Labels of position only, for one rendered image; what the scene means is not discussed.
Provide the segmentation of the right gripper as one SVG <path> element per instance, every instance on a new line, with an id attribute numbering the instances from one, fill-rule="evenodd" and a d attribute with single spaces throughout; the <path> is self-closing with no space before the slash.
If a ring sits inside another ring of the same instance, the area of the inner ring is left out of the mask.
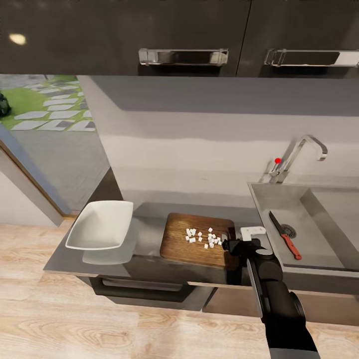
<path id="1" fill-rule="evenodd" d="M 232 256 L 243 256 L 244 250 L 248 246 L 261 247 L 260 239 L 252 239 L 251 241 L 241 241 L 238 240 L 225 240 L 226 249 L 230 251 Z"/>

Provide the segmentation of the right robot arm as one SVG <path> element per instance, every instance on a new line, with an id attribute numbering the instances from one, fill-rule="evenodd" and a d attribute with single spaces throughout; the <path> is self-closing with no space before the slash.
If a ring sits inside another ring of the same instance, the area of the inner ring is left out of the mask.
<path id="1" fill-rule="evenodd" d="M 283 281 L 279 259 L 253 235 L 266 233 L 264 227 L 243 227 L 238 240 L 225 240 L 232 256 L 242 256 L 253 287 L 260 318 L 265 324 L 271 359 L 321 359 L 298 296 Z"/>

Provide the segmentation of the cutting board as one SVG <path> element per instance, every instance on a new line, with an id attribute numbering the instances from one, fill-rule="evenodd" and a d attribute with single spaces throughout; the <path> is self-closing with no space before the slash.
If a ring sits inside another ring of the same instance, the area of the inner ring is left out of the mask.
<path id="1" fill-rule="evenodd" d="M 185 237 L 188 230 L 195 230 L 195 242 L 190 243 Z M 211 231 L 210 231 L 211 229 Z M 232 256 L 222 247 L 222 232 L 228 234 L 228 240 L 236 240 L 234 222 L 229 219 L 197 216 L 181 213 L 170 213 L 167 218 L 160 247 L 160 255 L 165 259 L 204 264 L 216 267 L 236 269 L 239 256 Z M 201 235 L 199 235 L 201 234 Z M 209 245 L 209 235 L 220 238 L 219 243 Z M 199 241 L 199 238 L 202 241 Z M 208 247 L 205 248 L 205 244 Z"/>

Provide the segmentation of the bowl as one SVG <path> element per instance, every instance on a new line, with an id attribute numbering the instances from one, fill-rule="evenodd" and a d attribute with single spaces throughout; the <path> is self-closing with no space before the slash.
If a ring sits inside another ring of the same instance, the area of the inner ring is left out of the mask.
<path id="1" fill-rule="evenodd" d="M 122 246 L 134 204 L 127 201 L 90 202 L 80 213 L 65 246 L 78 250 L 108 250 Z"/>

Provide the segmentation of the parer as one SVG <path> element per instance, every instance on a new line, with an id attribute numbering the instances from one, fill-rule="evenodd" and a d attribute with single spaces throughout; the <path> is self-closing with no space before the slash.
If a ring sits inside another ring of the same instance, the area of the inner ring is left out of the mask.
<path id="1" fill-rule="evenodd" d="M 275 218 L 275 216 L 273 215 L 272 212 L 270 212 L 270 215 L 271 215 L 271 218 L 274 221 L 275 225 L 277 226 L 278 230 L 280 231 L 281 237 L 283 237 L 283 239 L 286 241 L 287 246 L 289 247 L 291 252 L 295 255 L 295 259 L 301 260 L 302 256 L 299 253 L 299 251 L 297 250 L 297 248 L 295 247 L 295 245 L 293 244 L 293 242 L 291 241 L 291 239 L 289 238 L 289 235 L 281 227 L 281 225 L 279 224 L 279 222 L 277 221 L 277 219 Z"/>

